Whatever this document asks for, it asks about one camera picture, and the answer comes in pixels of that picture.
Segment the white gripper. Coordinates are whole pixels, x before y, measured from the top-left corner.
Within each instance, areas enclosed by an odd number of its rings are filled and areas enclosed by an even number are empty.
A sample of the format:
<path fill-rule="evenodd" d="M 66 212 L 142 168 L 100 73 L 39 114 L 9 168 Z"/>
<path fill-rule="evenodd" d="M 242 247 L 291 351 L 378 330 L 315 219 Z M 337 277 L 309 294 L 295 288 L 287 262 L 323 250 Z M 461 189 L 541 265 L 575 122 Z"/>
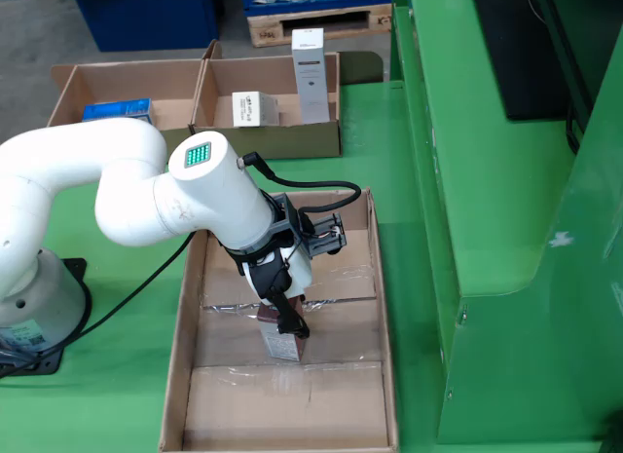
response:
<path fill-rule="evenodd" d="M 281 248 L 271 262 L 249 264 L 248 276 L 265 305 L 276 308 L 278 332 L 303 340 L 309 338 L 309 327 L 288 300 L 303 295 L 312 284 L 311 260 L 302 248 L 299 245 Z"/>

